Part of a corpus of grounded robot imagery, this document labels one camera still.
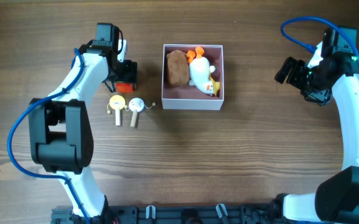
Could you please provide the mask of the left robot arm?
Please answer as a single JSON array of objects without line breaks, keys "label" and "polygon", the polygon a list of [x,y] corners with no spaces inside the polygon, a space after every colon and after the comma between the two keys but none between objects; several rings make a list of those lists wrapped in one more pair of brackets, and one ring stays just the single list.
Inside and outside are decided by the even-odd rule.
[{"label": "left robot arm", "polygon": [[60,177],[73,204],[76,223],[103,223],[111,219],[108,201],[91,171],[94,141],[87,107],[101,84],[110,92],[136,89],[136,62],[125,59],[121,29],[99,22],[96,37],[75,50],[70,72],[47,100],[30,104],[30,153],[53,177]]}]

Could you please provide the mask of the brown plush toy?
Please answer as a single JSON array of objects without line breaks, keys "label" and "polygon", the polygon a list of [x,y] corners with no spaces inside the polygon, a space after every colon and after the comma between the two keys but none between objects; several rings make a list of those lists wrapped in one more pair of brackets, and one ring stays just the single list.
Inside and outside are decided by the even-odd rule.
[{"label": "brown plush toy", "polygon": [[173,86],[181,86],[190,80],[189,66],[186,54],[181,50],[174,50],[167,54],[167,82]]}]

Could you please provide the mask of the red toy fire truck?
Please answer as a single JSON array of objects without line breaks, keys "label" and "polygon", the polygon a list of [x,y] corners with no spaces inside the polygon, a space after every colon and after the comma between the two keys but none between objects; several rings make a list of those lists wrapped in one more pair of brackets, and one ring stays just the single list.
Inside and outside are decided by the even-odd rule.
[{"label": "red toy fire truck", "polygon": [[132,93],[136,90],[136,85],[133,83],[115,83],[114,85],[116,91],[120,93]]}]

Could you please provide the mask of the yellow wooden rattle drum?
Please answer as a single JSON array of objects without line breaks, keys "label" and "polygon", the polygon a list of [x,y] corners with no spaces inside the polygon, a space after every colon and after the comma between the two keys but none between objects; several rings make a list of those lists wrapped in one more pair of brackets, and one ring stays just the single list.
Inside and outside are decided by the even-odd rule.
[{"label": "yellow wooden rattle drum", "polygon": [[121,110],[126,109],[127,107],[126,100],[121,95],[114,95],[110,98],[109,103],[106,105],[106,112],[108,114],[114,113],[115,125],[122,125]]}]

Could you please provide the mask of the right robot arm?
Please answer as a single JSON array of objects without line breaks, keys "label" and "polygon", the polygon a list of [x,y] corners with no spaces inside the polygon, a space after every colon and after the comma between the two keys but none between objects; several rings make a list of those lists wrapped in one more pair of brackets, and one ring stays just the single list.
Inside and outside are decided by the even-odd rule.
[{"label": "right robot arm", "polygon": [[359,57],[351,48],[357,30],[328,28],[309,62],[289,57],[275,80],[301,91],[306,101],[335,100],[343,139],[342,170],[314,193],[282,194],[272,215],[285,221],[359,223]]}]

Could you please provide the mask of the white duck plush toy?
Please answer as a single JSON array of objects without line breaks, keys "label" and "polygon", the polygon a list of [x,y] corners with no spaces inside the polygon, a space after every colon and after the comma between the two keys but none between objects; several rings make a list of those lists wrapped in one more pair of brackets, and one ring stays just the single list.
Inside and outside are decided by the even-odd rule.
[{"label": "white duck plush toy", "polygon": [[203,56],[204,53],[204,49],[200,46],[186,53],[190,75],[189,85],[196,86],[206,95],[217,96],[221,84],[212,78],[216,68],[210,65],[208,59]]}]

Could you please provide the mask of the white pig rattle drum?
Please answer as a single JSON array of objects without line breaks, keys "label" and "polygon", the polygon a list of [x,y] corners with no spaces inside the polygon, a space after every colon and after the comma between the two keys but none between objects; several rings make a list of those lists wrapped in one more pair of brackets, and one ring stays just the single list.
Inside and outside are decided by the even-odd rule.
[{"label": "white pig rattle drum", "polygon": [[155,105],[156,103],[152,102],[150,106],[147,106],[144,100],[141,98],[133,98],[132,100],[130,100],[128,103],[128,109],[132,112],[130,127],[131,128],[136,127],[138,115],[140,112],[142,112],[144,109],[150,109]]}]

